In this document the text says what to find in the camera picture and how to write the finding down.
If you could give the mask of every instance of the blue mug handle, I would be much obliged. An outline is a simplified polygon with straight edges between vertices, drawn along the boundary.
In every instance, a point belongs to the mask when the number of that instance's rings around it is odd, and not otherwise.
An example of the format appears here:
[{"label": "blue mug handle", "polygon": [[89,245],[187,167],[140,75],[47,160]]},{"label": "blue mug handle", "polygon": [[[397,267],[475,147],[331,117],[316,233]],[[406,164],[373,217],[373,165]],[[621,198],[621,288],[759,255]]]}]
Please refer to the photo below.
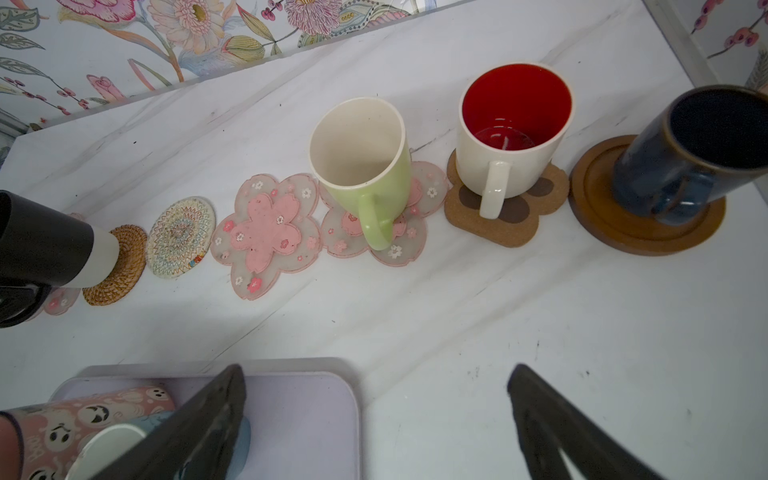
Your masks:
[{"label": "blue mug handle", "polygon": [[651,215],[666,225],[683,225],[707,205],[713,186],[714,181],[708,174],[689,172],[661,190]]}]

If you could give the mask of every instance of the floral backdrop panel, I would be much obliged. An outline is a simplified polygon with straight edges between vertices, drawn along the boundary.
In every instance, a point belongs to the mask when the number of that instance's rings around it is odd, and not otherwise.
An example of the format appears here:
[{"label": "floral backdrop panel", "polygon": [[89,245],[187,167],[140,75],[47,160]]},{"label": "floral backdrop panel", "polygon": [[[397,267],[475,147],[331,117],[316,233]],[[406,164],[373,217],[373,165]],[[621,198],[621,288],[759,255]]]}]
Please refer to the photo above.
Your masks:
[{"label": "floral backdrop panel", "polygon": [[458,0],[0,0],[0,113],[32,129]]},{"label": "floral backdrop panel", "polygon": [[768,93],[768,0],[670,0],[725,84]]}]

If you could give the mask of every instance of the green mug handle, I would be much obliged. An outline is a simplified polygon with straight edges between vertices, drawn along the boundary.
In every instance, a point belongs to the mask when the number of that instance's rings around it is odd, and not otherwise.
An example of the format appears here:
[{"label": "green mug handle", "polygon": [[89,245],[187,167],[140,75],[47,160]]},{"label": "green mug handle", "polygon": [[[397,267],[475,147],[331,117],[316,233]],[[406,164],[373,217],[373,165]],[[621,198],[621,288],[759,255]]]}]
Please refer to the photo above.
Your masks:
[{"label": "green mug handle", "polygon": [[357,205],[362,234],[374,250],[386,250],[392,243],[392,220],[380,220],[372,194],[362,195]]}]

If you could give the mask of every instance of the black mug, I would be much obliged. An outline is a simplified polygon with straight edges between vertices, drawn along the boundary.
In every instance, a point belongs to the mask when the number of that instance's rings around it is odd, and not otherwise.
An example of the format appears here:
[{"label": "black mug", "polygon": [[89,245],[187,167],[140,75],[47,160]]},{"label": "black mug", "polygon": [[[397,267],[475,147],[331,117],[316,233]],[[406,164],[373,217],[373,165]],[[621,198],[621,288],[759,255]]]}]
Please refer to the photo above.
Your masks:
[{"label": "black mug", "polygon": [[712,85],[678,97],[614,165],[614,199],[667,225],[768,174],[768,97]]},{"label": "black mug", "polygon": [[54,286],[98,285],[119,253],[111,233],[0,190],[0,328],[34,315]]}]

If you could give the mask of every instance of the red berry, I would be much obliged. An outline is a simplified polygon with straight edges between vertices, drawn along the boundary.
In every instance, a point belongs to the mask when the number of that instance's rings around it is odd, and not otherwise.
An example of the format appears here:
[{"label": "red berry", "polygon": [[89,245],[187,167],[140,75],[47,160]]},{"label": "red berry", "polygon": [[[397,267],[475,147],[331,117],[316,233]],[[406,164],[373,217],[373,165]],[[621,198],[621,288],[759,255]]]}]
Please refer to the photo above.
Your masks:
[{"label": "red berry", "polygon": [[701,14],[709,15],[710,12],[714,10],[715,5],[717,5],[715,0],[707,0],[706,2],[704,2],[704,6],[701,7]]},{"label": "red berry", "polygon": [[756,31],[754,31],[746,37],[746,41],[744,41],[744,44],[747,47],[751,47],[752,45],[755,45],[757,43],[758,38],[760,38],[760,35]]},{"label": "red berry", "polygon": [[704,28],[704,26],[707,24],[707,16],[701,15],[699,18],[696,19],[694,22],[694,30],[701,30]]},{"label": "red berry", "polygon": [[752,33],[747,27],[742,27],[736,30],[736,33],[733,34],[733,43],[743,43],[746,40],[746,37],[750,36],[750,33]]}]

